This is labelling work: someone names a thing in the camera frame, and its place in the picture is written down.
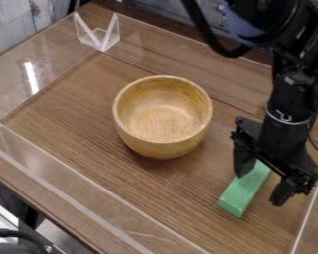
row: green sponge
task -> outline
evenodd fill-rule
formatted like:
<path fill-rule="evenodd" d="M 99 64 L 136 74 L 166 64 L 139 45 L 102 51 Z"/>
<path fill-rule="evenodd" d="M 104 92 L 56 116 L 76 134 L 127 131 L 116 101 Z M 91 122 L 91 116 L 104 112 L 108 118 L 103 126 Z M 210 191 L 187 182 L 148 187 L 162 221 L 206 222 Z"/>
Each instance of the green sponge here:
<path fill-rule="evenodd" d="M 242 178 L 234 178 L 218 201 L 218 206 L 242 218 L 260 188 L 270 176 L 270 168 L 257 161 L 254 169 Z"/>

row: wooden bowl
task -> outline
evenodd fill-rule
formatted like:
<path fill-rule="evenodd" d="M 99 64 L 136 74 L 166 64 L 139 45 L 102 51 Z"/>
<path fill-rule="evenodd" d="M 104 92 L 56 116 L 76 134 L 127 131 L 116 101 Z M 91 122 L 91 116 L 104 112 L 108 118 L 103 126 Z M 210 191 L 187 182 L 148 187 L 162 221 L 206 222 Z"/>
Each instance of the wooden bowl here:
<path fill-rule="evenodd" d="M 114 102 L 124 143 L 140 155 L 173 159 L 191 152 L 211 122 L 213 104 L 191 81 L 158 75 L 127 85 Z"/>

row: acrylic corner bracket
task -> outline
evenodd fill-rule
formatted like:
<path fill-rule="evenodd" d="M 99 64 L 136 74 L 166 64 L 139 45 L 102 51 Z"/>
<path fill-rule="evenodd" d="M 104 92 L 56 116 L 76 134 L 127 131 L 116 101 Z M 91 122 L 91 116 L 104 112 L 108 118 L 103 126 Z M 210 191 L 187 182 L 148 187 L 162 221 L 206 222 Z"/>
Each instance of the acrylic corner bracket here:
<path fill-rule="evenodd" d="M 120 41 L 119 16 L 114 13 L 107 30 L 91 29 L 80 14 L 75 12 L 75 23 L 82 43 L 106 52 Z"/>

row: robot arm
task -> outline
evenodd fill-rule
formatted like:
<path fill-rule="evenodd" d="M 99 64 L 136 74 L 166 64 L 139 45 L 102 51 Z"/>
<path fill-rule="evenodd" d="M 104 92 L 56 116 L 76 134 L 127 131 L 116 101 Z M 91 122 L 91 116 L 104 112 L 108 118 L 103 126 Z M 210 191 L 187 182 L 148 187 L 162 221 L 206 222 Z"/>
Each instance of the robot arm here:
<path fill-rule="evenodd" d="M 242 177 L 261 159 L 281 175 L 270 201 L 284 205 L 297 193 L 310 194 L 318 166 L 306 151 L 318 115 L 318 9 L 308 0 L 225 0 L 225 19 L 234 49 L 219 43 L 195 0 L 182 0 L 201 34 L 225 57 L 252 47 L 273 54 L 273 92 L 262 123 L 238 118 L 234 139 L 236 174 Z"/>

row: bowl rim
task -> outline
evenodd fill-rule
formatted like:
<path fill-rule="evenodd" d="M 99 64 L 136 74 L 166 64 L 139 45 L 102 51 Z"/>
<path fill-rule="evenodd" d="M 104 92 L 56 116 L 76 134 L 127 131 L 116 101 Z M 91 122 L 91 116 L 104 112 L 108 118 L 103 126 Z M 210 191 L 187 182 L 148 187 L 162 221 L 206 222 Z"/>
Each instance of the bowl rim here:
<path fill-rule="evenodd" d="M 177 80 L 181 80 L 181 81 L 189 83 L 191 86 L 194 86 L 202 92 L 202 95 L 206 98 L 206 103 L 207 103 L 207 108 L 209 108 L 207 119 L 203 121 L 203 124 L 201 125 L 201 127 L 187 137 L 185 137 L 182 139 L 178 139 L 173 142 L 158 142 L 158 141 L 151 141 L 151 140 L 147 140 L 147 139 L 143 139 L 143 138 L 138 137 L 132 132 L 128 131 L 126 125 L 123 124 L 123 121 L 120 120 L 119 114 L 118 114 L 118 105 L 119 105 L 119 101 L 120 101 L 120 98 L 122 98 L 124 92 L 132 86 L 135 86 L 138 83 L 142 83 L 143 81 L 147 81 L 147 80 L 151 80 L 151 79 L 158 79 L 158 78 L 177 79 Z M 147 76 L 147 77 L 143 77 L 143 78 L 135 80 L 134 82 L 131 82 L 128 85 L 126 85 L 123 87 L 123 89 L 119 91 L 119 93 L 115 97 L 115 100 L 114 100 L 112 114 L 114 114 L 114 119 L 116 121 L 118 126 L 122 128 L 122 130 L 130 136 L 135 137 L 138 140 L 153 143 L 153 144 L 175 144 L 175 143 L 179 143 L 182 141 L 190 140 L 191 138 L 198 136 L 198 134 L 201 132 L 203 132 L 203 130 L 209 127 L 211 119 L 213 119 L 213 102 L 211 102 L 211 98 L 210 98 L 207 92 L 205 91 L 205 89 L 198 84 L 195 84 L 193 81 L 190 81 L 189 79 L 186 79 L 183 77 L 174 76 L 174 75 L 153 75 L 153 76 Z"/>

